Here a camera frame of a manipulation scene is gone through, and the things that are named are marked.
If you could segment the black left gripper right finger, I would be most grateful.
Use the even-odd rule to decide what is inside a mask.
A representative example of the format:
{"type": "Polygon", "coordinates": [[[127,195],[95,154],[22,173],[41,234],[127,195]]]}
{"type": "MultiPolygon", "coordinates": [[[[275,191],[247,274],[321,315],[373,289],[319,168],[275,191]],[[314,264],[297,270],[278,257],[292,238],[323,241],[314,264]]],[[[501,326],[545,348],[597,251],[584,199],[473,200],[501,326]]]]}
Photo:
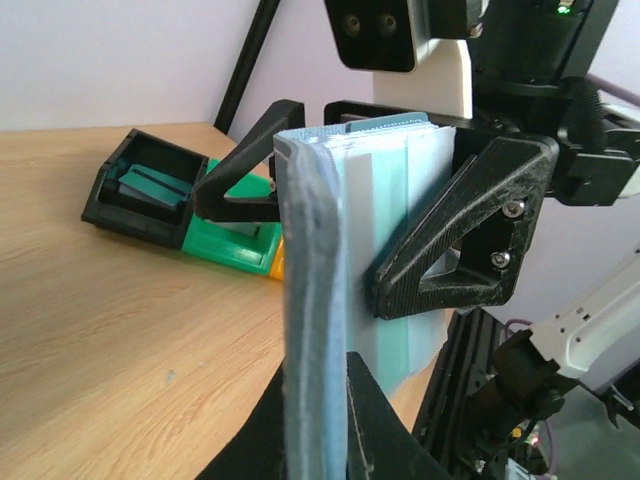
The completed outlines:
{"type": "Polygon", "coordinates": [[[362,357],[347,360],[349,479],[447,480],[448,472],[405,428],[362,357]]]}

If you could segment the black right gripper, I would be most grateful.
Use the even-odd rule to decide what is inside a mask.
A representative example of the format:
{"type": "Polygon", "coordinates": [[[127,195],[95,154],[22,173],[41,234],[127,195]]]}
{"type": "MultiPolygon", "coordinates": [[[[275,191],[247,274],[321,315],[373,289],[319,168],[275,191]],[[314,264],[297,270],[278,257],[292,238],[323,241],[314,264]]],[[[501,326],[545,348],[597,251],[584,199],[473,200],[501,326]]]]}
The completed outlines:
{"type": "Polygon", "coordinates": [[[601,84],[569,77],[541,96],[533,85],[523,95],[483,88],[470,119],[430,114],[458,132],[454,173],[434,200],[412,208],[373,264],[375,317],[503,305],[545,194],[566,206],[638,194],[639,126],[606,112],[601,84]]]}

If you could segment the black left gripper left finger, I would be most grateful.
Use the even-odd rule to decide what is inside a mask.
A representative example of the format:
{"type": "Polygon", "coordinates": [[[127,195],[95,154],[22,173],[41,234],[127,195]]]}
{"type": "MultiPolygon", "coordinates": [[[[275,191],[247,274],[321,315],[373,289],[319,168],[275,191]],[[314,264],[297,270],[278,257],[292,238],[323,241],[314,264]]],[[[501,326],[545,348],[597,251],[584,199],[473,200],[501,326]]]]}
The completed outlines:
{"type": "Polygon", "coordinates": [[[246,422],[197,475],[198,480],[287,478],[283,379],[279,367],[246,422]]]}

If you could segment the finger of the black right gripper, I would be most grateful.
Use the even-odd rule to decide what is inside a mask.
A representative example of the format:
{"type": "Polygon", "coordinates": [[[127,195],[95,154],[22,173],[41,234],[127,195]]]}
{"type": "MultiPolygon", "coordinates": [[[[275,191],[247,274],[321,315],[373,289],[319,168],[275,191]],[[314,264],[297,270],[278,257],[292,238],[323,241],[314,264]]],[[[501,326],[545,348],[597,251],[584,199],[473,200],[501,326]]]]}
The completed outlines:
{"type": "Polygon", "coordinates": [[[192,190],[194,213],[215,223],[280,221],[276,191],[263,197],[230,197],[228,192],[274,152],[273,137],[305,125],[301,102],[281,99],[272,103],[238,145],[192,190]]]}

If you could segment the blue card holder wallet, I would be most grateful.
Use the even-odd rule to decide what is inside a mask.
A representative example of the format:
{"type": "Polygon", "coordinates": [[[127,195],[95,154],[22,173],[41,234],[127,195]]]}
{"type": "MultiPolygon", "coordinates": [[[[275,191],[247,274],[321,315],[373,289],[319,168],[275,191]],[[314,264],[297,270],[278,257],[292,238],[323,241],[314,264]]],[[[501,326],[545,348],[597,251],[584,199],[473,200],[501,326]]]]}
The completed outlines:
{"type": "Polygon", "coordinates": [[[446,338],[442,311],[385,321],[370,270],[449,180],[455,129],[423,113],[299,128],[274,137],[285,246],[284,424],[293,479],[342,479],[347,356],[386,395],[424,370],[446,338]]]}

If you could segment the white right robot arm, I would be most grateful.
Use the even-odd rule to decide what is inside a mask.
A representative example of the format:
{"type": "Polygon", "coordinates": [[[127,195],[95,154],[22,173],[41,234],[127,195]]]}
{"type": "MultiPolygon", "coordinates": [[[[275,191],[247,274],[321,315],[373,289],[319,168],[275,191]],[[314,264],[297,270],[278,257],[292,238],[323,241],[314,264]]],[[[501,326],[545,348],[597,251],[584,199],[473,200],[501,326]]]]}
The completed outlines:
{"type": "Polygon", "coordinates": [[[395,112],[305,128],[278,101],[195,186],[195,213],[276,220],[285,416],[346,425],[346,353],[394,389],[434,355],[436,314],[551,313],[639,242],[639,134],[586,73],[612,1],[330,1],[342,62],[395,112]]]}

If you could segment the teal cards in black bin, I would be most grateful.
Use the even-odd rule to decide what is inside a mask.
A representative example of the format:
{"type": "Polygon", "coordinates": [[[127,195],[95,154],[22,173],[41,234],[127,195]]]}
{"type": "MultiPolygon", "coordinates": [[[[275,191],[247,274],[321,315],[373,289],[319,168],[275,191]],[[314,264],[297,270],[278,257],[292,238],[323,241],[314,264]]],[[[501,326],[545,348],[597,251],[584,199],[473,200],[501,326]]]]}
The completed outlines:
{"type": "Polygon", "coordinates": [[[192,189],[188,181],[139,164],[132,165],[118,182],[119,193],[171,210],[185,202],[192,189]]]}

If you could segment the green storage bin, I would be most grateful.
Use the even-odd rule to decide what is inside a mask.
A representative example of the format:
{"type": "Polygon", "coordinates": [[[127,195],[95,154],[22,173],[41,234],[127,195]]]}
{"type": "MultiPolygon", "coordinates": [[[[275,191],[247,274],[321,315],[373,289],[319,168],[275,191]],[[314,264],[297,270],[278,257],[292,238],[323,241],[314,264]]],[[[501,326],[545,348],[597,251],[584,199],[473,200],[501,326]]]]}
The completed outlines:
{"type": "Polygon", "coordinates": [[[228,224],[214,224],[192,215],[181,251],[238,270],[267,275],[281,240],[279,223],[241,224],[243,233],[228,224]]]}

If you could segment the orange storage bin right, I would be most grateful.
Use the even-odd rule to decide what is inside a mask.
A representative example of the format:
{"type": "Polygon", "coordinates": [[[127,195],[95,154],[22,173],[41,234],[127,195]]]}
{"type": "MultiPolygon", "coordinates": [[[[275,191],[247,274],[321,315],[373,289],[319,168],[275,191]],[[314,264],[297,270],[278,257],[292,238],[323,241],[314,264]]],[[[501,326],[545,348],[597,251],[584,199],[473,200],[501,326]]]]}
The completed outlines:
{"type": "Polygon", "coordinates": [[[280,238],[268,273],[272,279],[282,281],[284,277],[284,240],[280,238]]]}

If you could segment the black storage bin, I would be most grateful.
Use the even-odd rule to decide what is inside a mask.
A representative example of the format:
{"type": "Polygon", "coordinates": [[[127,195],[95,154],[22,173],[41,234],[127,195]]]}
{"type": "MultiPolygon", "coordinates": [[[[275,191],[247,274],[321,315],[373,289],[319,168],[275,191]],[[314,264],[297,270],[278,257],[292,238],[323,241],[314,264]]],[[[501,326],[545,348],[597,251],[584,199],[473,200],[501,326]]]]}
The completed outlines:
{"type": "Polygon", "coordinates": [[[191,191],[209,158],[138,129],[100,167],[81,219],[179,250],[193,216],[191,191]]]}

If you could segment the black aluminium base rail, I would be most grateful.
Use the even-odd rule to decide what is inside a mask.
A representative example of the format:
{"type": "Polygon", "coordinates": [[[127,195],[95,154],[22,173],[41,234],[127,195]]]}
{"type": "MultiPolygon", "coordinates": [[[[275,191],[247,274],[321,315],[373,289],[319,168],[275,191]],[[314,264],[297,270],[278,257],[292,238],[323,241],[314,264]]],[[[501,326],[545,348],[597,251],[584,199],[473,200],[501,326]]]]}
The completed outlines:
{"type": "Polygon", "coordinates": [[[455,313],[418,411],[412,435],[454,479],[479,479],[489,453],[470,429],[468,400],[495,372],[502,324],[478,308],[455,313]]]}

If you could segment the black frame post right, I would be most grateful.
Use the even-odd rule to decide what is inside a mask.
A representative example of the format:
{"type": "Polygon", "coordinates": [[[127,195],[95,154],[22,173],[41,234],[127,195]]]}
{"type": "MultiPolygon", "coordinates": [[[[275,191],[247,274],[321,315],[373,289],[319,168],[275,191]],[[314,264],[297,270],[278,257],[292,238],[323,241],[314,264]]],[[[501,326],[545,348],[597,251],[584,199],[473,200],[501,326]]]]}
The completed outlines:
{"type": "Polygon", "coordinates": [[[260,0],[237,57],[213,126],[228,134],[276,16],[280,0],[260,0]]]}

